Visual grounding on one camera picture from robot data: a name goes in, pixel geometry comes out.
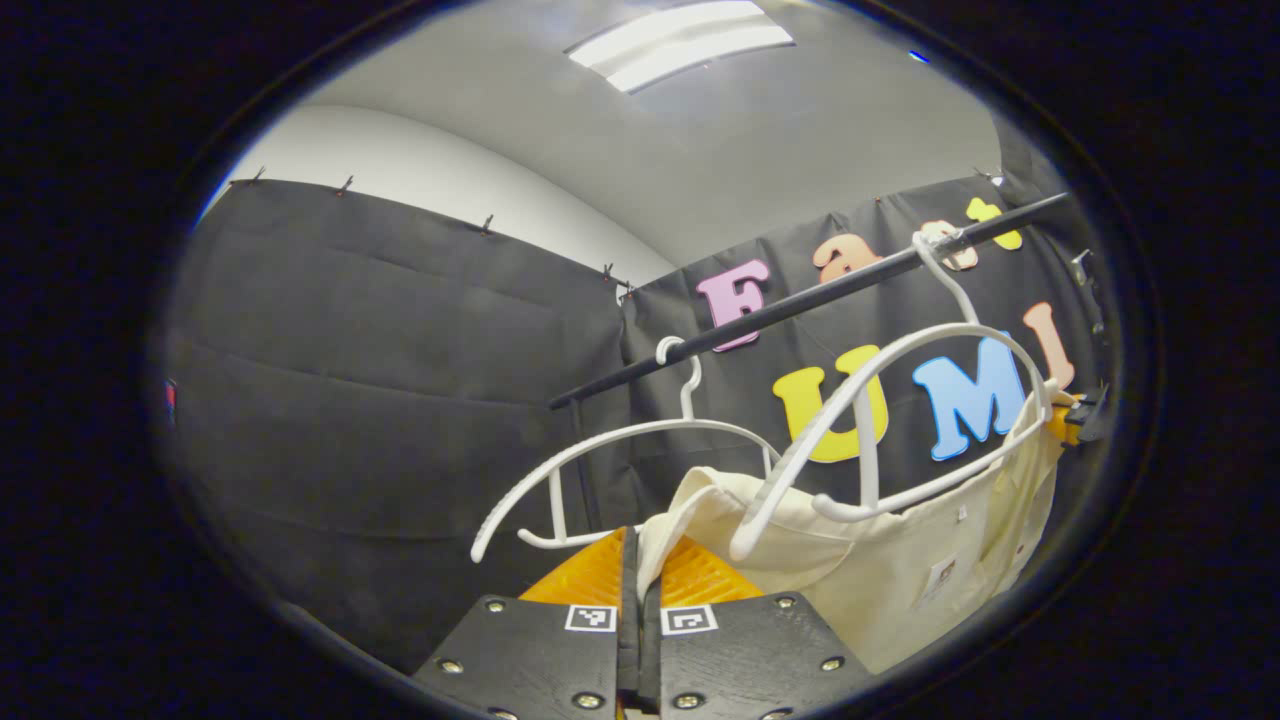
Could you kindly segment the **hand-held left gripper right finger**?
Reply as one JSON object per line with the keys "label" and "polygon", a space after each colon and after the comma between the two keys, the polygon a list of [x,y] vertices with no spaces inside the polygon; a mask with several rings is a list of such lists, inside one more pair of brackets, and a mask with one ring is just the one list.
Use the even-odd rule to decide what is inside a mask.
{"label": "hand-held left gripper right finger", "polygon": [[815,719],[872,678],[797,591],[764,592],[686,537],[643,596],[640,710],[658,719]]}

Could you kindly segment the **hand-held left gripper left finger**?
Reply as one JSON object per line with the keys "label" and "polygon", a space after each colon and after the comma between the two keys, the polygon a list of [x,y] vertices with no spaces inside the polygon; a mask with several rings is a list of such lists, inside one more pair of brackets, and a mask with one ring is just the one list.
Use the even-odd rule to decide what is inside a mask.
{"label": "hand-held left gripper left finger", "polygon": [[637,689],[637,533],[616,529],[518,596],[485,594],[412,675],[462,719],[622,719]]}

